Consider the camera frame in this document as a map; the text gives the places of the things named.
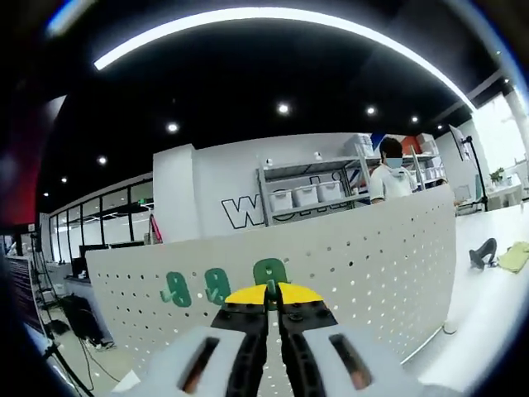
potted plant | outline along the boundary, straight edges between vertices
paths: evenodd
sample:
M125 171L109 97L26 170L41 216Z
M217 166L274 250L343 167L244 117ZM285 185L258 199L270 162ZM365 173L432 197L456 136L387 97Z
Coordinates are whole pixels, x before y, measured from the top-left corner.
M503 167L500 167L490 175L490 180L493 181L493 184L499 185L502 183L504 172L505 170L503 169Z

floor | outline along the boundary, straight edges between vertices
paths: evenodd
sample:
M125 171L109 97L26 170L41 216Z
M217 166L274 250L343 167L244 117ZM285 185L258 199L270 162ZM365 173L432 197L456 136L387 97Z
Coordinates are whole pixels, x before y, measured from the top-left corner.
M41 315L45 323L48 323L47 313L42 312ZM59 309L51 309L50 315L52 319L58 319L68 324L68 319ZM108 374L117 380L121 380L132 368L132 358L126 349L112 347L108 350L100 351L85 344L89 353L89 355L85 357L81 345L83 342L81 342L72 331L68 331L60 336L55 336L55 342L59 345L60 353L79 379L89 389L93 388L94 395L107 395L117 385L118 382L112 379ZM49 363L70 385L73 384L55 358L50 358ZM108 374L106 374L98 364L102 366ZM80 395L86 395L81 390L78 390L78 392Z

perforated white panel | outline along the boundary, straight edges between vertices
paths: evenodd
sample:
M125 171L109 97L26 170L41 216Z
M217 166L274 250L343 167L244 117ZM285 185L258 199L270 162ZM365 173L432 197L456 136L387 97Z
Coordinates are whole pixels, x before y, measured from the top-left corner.
M209 325L204 272L220 267L231 290L254 284L254 263L278 258L288 279L321 294L340 323L368 328L403 360L445 321L455 268L453 197L442 186L387 203L229 237L87 254L98 302L117 344L145 361L178 333ZM163 303L165 276L178 271L189 308ZM270 314L260 395L291 395Z

desk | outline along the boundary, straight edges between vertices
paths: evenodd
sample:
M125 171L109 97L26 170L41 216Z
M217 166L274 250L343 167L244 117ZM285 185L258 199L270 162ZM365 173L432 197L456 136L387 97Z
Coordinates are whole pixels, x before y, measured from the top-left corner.
M447 317L457 333L420 374L423 383L469 393L508 348L512 332L527 312L529 265L517 275L501 268L470 269L469 249L490 237L498 242L498 255L516 241L529 241L529 208L516 206L457 218L457 266Z
M495 189L487 191L487 197L489 200L499 199L500 206L503 206L504 198L507 198L509 202L509 207L513 205L518 205L522 200L522 183L520 179L516 176L512 176L512 185L510 186L498 186Z

black object on desk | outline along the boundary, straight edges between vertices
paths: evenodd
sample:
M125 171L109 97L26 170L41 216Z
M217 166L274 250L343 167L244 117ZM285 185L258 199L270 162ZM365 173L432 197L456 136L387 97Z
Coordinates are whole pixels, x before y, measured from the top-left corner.
M90 278L90 275L88 274L88 265L86 263L86 259L84 257L81 258L74 258L72 260L72 276L77 278L83 270L86 271L86 277Z

